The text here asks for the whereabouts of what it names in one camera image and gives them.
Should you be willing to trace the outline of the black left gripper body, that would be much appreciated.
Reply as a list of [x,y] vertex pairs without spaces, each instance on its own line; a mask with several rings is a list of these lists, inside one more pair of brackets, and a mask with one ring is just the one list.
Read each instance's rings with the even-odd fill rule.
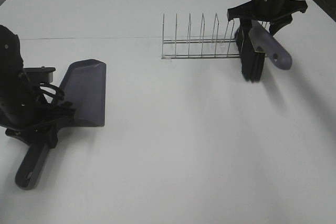
[[5,134],[19,140],[34,140],[40,133],[71,125],[75,111],[70,102],[65,102],[37,104],[31,111],[20,108],[16,112],[5,112]]

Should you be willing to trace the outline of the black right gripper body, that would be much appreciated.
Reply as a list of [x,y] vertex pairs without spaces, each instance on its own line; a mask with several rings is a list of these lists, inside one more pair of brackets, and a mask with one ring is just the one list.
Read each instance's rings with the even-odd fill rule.
[[305,13],[307,2],[299,0],[285,0],[281,7],[258,6],[254,1],[249,1],[227,10],[228,21],[241,18],[264,22],[275,22],[296,12]]

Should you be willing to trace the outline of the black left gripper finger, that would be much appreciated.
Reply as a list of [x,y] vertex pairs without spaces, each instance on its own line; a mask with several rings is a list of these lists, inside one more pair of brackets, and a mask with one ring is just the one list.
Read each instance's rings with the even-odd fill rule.
[[57,126],[51,125],[46,131],[46,144],[49,148],[55,148],[58,143]]

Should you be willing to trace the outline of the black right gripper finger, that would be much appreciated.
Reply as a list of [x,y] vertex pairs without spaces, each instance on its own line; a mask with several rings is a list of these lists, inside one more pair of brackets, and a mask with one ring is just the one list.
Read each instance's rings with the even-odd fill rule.
[[240,18],[239,32],[248,34],[250,29],[252,28],[251,19]]
[[269,33],[271,35],[275,35],[279,30],[289,25],[290,23],[291,23],[291,15],[287,15],[278,20],[272,21],[270,22],[270,26],[269,26]]

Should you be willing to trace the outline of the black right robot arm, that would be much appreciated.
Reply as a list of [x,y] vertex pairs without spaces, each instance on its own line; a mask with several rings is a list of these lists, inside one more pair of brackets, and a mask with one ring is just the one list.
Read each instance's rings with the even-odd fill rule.
[[239,18],[244,22],[248,20],[268,22],[270,24],[269,33],[274,35],[292,22],[294,13],[305,13],[307,8],[305,0],[250,0],[229,8],[227,19],[230,21]]

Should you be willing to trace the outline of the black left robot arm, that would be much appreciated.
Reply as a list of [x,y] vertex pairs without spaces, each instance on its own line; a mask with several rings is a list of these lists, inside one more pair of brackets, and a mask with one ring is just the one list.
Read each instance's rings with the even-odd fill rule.
[[31,145],[37,135],[52,135],[73,122],[74,108],[52,84],[55,70],[25,68],[19,36],[1,26],[1,126],[6,135]]

